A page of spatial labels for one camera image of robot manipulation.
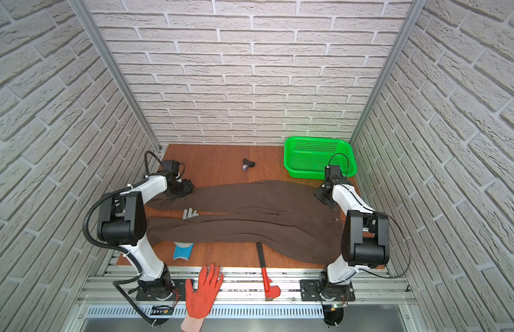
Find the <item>brown trousers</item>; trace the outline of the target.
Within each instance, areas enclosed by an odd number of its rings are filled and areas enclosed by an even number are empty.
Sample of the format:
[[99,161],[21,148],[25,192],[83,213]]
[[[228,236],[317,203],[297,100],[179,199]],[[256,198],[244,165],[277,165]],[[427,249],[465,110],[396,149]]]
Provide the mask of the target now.
[[341,255],[341,213],[315,192],[309,185],[270,180],[198,188],[175,200],[159,194],[148,202],[150,208],[192,208],[198,215],[149,217],[146,234],[152,245],[260,242],[293,260],[330,264]]

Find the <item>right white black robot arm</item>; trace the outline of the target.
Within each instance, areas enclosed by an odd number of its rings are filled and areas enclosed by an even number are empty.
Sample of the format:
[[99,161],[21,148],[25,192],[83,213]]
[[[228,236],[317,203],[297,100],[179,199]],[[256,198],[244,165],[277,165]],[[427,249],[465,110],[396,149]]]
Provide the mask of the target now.
[[361,271],[388,263],[388,215],[371,208],[346,180],[325,181],[315,196],[331,208],[340,207],[346,216],[341,253],[320,274],[324,292],[343,290]]

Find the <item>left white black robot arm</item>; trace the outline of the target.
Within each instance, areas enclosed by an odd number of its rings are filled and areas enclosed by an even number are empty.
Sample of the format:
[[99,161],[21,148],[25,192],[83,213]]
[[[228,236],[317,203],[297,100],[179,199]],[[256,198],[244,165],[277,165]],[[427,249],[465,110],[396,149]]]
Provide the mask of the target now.
[[191,194],[195,187],[172,171],[147,175],[136,184],[104,199],[99,208],[98,239],[124,251],[138,272],[139,290],[145,293],[173,291],[167,266],[154,253],[147,238],[145,205],[159,194],[171,201]]

